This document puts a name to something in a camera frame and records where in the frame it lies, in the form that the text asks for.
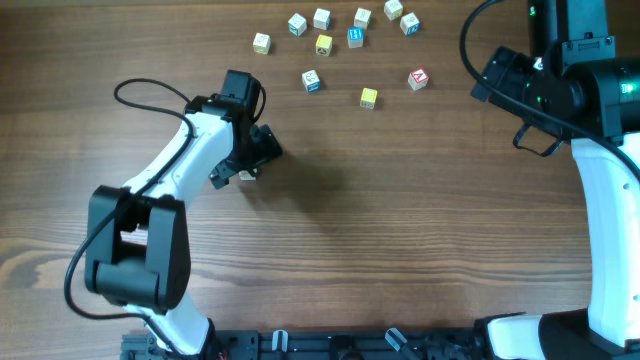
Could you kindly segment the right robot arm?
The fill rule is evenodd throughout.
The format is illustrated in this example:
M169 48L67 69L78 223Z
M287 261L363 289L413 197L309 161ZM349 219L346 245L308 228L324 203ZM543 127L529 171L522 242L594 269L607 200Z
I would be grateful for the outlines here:
M496 50L473 96L569 145L582 181L592 262L589 305L482 323L496 359L639 355L639 62L620 58L602 1L531 1L530 51Z

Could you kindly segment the red block letter M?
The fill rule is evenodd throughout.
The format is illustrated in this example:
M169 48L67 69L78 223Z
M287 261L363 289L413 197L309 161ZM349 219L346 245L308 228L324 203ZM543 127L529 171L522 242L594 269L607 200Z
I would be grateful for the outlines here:
M255 181L257 176L256 175L252 175L249 171L247 170L242 170L238 173L239 178L242 181Z

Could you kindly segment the blue block number 2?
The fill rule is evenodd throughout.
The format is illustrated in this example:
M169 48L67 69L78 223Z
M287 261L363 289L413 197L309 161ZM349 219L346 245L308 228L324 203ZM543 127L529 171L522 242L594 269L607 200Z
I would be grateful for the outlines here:
M307 92L314 92L320 89L321 81L315 70L309 70L302 74L302 83Z

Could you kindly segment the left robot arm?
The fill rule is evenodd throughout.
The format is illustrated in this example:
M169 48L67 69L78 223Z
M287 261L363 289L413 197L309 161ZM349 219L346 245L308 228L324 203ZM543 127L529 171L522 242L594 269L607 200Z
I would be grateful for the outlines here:
M186 212L205 181L220 189L231 177L256 178L282 149L259 125L266 90L251 74L230 70L222 89L186 99L180 128L139 175L120 188L100 186L89 202L87 236L64 280L67 305L87 317L71 296L78 262L87 290L138 318L161 359L224 359L211 319L186 289L191 255Z

